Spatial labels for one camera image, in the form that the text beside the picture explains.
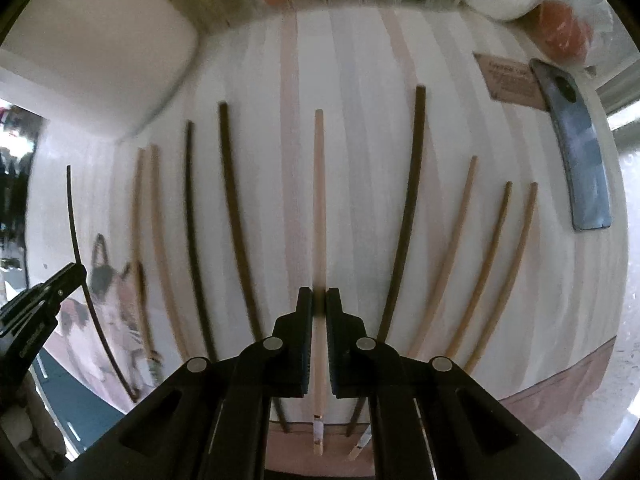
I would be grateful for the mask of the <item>blue smartphone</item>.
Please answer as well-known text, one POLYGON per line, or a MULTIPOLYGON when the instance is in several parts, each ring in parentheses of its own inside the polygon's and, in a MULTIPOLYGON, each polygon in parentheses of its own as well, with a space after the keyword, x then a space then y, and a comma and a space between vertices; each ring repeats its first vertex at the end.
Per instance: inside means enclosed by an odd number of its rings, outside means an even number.
POLYGON ((563 159, 570 213, 575 231, 612 226, 608 178, 600 143, 586 101, 566 70, 533 58, 529 61, 551 116, 563 159))

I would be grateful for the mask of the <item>pink utensil holder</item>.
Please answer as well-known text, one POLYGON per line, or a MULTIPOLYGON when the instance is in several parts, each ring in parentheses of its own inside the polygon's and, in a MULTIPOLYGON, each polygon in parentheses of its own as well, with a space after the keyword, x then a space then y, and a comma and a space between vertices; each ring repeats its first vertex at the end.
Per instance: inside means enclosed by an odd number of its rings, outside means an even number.
POLYGON ((30 0, 1 44, 1 96, 119 139, 165 105, 197 45, 169 0, 30 0))

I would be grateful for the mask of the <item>thin black chopstick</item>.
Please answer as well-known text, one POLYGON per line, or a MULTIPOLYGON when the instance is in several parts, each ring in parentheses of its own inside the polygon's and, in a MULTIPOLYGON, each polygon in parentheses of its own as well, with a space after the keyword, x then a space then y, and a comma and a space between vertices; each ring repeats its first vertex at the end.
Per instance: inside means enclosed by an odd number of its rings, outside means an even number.
MULTIPOLYGON (((78 235, 76 229, 76 221, 75 221, 75 211, 74 211, 74 203, 73 203, 73 182, 72 182, 72 166, 67 165, 65 168, 65 182, 66 182, 66 205, 67 205, 67 218, 68 225, 70 226, 70 239, 72 240, 72 247, 75 262, 82 266, 81 254, 79 250, 79 242, 78 235)), ((108 344, 107 338, 105 336, 104 330, 101 326, 98 314, 96 313, 96 307, 92 301, 90 290, 88 286, 88 281, 86 278, 82 281, 81 284, 82 293, 85 296, 85 300, 87 301, 87 307, 89 310, 90 318, 92 319, 94 329, 96 330, 96 334, 98 335, 99 342, 101 347, 113 367, 114 373, 118 378, 122 388, 124 388, 126 395, 130 399, 131 402, 136 402, 138 400, 137 395, 134 393, 134 389, 130 387, 124 374, 122 374, 122 370, 120 369, 117 361, 115 359, 114 353, 108 344)))

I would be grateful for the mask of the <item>clear plastic bag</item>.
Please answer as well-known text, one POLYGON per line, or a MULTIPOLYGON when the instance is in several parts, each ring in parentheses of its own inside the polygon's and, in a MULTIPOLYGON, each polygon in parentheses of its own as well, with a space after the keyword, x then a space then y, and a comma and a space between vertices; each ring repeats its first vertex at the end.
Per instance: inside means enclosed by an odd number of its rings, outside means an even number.
POLYGON ((614 15, 606 0, 462 0, 497 22, 514 23, 552 62, 595 66, 608 56, 614 15))

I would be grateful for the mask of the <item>brown label card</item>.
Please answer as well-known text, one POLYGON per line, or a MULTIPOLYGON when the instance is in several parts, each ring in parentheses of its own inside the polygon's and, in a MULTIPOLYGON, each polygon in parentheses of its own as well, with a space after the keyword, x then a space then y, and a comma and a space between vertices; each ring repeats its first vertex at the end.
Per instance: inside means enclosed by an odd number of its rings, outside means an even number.
POLYGON ((546 112, 548 105, 530 67, 522 62, 485 53, 473 53, 491 99, 546 112))

